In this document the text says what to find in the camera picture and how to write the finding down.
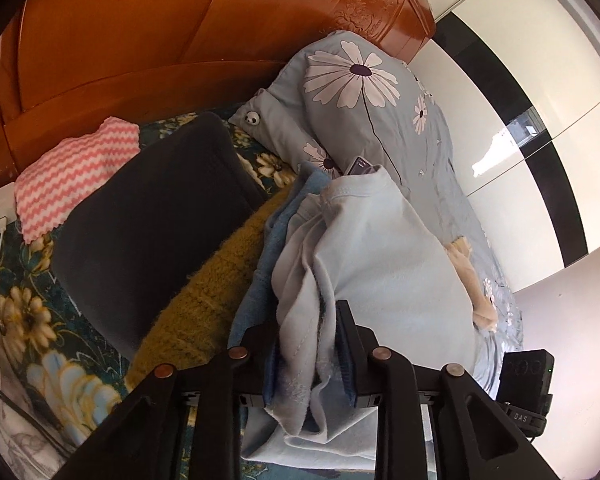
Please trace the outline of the pale blue sweatshirt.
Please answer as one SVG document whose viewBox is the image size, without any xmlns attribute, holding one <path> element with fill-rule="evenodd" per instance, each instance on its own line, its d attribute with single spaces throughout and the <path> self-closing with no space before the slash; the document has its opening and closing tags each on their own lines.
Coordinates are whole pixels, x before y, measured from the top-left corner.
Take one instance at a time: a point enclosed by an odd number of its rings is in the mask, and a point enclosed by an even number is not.
<svg viewBox="0 0 600 480">
<path fill-rule="evenodd" d="M 336 350 L 336 304 L 416 365 L 475 376 L 483 332 L 443 245 L 388 172 L 332 179 L 289 221 L 272 273 L 280 361 L 272 398 L 247 417 L 246 460 L 302 469 L 375 465 L 378 415 L 354 408 Z"/>
</svg>

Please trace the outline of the grey patterned bedsheet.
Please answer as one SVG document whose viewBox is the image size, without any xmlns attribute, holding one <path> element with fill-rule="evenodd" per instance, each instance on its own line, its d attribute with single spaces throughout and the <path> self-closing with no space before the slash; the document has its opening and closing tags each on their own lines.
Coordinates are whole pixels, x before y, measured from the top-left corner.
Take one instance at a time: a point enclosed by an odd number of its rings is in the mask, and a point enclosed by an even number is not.
<svg viewBox="0 0 600 480">
<path fill-rule="evenodd" d="M 19 479 L 50 479 L 74 451 L 33 405 L 0 343 L 0 454 Z"/>
</svg>

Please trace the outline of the beige cloth on duvet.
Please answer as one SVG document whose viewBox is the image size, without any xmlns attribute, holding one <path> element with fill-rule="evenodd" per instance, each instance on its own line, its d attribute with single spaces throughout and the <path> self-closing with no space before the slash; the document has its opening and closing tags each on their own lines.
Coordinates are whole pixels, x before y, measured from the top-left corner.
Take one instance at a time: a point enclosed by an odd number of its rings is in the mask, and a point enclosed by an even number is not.
<svg viewBox="0 0 600 480">
<path fill-rule="evenodd" d="M 498 314 L 492 300 L 484 293 L 478 273 L 470 261 L 471 246 L 467 238 L 461 236 L 445 244 L 444 249 L 471 300 L 472 322 L 480 330 L 495 330 Z"/>
</svg>

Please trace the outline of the mustard knit sweater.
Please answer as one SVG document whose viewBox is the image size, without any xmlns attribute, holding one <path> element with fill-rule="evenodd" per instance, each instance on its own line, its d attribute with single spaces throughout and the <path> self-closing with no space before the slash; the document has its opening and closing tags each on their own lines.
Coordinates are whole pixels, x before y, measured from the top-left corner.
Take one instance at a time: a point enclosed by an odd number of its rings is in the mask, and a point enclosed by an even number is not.
<svg viewBox="0 0 600 480">
<path fill-rule="evenodd" d="M 226 348 L 230 326 L 262 254 L 265 221 L 291 191 L 269 198 L 190 278 L 160 313 L 125 376 L 130 389 L 158 365 L 179 370 L 208 363 Z"/>
</svg>

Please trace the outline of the teal floral bed blanket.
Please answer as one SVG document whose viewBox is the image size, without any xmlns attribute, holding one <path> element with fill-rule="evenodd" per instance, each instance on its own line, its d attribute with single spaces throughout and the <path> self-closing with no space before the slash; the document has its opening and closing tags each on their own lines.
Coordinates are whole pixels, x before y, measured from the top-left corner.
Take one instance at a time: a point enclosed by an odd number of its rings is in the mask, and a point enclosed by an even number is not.
<svg viewBox="0 0 600 480">
<path fill-rule="evenodd" d="M 147 148 L 196 118 L 185 114 L 140 128 Z M 241 128 L 224 122 L 242 166 L 269 196 L 296 175 Z M 126 396 L 129 360 L 82 314 L 52 272 L 60 227 L 27 244 L 18 222 L 4 234 L 0 266 L 2 348 L 34 408 L 78 446 Z"/>
</svg>

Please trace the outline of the blue folded sweater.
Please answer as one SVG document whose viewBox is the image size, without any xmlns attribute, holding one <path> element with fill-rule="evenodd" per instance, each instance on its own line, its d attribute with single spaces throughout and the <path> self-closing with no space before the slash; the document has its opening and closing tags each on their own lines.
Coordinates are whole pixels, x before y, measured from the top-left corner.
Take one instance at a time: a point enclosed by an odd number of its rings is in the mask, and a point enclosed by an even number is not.
<svg viewBox="0 0 600 480">
<path fill-rule="evenodd" d="M 236 347 L 246 330 L 275 318 L 277 298 L 272 289 L 272 273 L 286 244 L 288 224 L 302 200 L 309 194 L 320 194 L 332 182 L 326 172 L 309 162 L 302 162 L 286 200 L 266 220 L 264 245 L 253 274 L 252 283 L 242 298 L 234 317 L 227 347 Z"/>
</svg>

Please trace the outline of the dark grey folded garment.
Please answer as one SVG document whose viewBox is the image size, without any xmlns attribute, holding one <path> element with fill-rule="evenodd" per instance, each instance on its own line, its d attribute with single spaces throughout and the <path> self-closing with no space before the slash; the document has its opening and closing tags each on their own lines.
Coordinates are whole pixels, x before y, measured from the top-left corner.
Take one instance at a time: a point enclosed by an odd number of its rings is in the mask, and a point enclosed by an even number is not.
<svg viewBox="0 0 600 480">
<path fill-rule="evenodd" d="M 212 113 L 144 148 L 71 211 L 52 269 L 132 359 L 159 313 L 266 200 Z"/>
</svg>

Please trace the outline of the pink white zigzag cloth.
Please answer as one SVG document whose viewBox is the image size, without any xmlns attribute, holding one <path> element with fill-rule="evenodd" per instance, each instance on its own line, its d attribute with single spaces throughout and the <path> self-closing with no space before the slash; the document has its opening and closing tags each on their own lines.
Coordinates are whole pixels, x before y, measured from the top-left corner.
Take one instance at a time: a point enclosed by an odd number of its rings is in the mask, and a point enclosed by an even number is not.
<svg viewBox="0 0 600 480">
<path fill-rule="evenodd" d="M 23 170 L 15 183 L 24 241 L 63 224 L 82 200 L 140 152 L 140 126 L 108 117 L 85 136 L 67 138 Z"/>
</svg>

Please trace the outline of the smartphone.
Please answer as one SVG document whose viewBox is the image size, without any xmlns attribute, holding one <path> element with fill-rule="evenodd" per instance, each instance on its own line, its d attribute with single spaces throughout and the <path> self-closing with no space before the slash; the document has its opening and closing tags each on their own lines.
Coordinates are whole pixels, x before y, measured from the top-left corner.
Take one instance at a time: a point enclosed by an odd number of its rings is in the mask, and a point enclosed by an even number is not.
<svg viewBox="0 0 600 480">
<path fill-rule="evenodd" d="M 358 156 L 347 170 L 347 176 L 364 176 L 364 174 L 374 174 L 376 167 L 362 156 Z"/>
</svg>

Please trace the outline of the grey floral pillow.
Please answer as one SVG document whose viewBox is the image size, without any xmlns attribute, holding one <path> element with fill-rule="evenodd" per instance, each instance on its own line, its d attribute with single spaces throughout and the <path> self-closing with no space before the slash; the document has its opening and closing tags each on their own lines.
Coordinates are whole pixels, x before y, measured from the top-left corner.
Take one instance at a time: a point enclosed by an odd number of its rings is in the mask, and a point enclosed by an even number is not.
<svg viewBox="0 0 600 480">
<path fill-rule="evenodd" d="M 304 162 L 328 174 L 332 179 L 341 170 L 308 128 L 302 126 L 299 115 L 272 96 L 268 90 L 257 94 L 236 110 L 230 123 L 241 128 L 293 170 Z"/>
</svg>

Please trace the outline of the white and black wardrobe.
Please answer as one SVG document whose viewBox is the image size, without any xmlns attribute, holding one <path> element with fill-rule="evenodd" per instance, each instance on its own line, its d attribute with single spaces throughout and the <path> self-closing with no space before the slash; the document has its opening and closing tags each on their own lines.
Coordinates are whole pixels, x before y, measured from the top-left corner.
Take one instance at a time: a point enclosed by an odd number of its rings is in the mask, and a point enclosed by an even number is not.
<svg viewBox="0 0 600 480">
<path fill-rule="evenodd" d="M 509 287 L 600 247 L 600 18 L 585 0 L 429 0 L 412 70 Z"/>
</svg>

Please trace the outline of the grey floral duvet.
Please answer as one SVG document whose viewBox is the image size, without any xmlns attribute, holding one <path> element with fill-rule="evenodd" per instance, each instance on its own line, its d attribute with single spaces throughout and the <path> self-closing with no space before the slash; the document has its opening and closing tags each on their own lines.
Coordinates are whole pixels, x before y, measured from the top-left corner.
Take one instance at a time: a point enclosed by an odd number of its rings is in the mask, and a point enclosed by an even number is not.
<svg viewBox="0 0 600 480">
<path fill-rule="evenodd" d="M 294 55 L 272 84 L 303 133 L 339 170 L 364 157 L 388 170 L 441 243 L 464 236 L 480 290 L 495 309 L 475 376 L 498 388 L 504 354 L 521 347 L 521 320 L 498 258 L 453 168 L 442 109 L 407 64 L 353 32 L 333 32 Z"/>
</svg>

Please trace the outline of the orange wooden headboard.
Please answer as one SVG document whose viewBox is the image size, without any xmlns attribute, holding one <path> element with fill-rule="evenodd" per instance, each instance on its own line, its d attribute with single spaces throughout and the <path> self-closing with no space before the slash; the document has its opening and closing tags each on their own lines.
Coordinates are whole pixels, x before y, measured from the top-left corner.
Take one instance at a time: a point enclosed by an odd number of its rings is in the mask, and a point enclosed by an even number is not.
<svg viewBox="0 0 600 480">
<path fill-rule="evenodd" d="M 0 186 L 109 116 L 245 101 L 335 30 L 410 60 L 435 27 L 428 0 L 0 0 Z"/>
</svg>

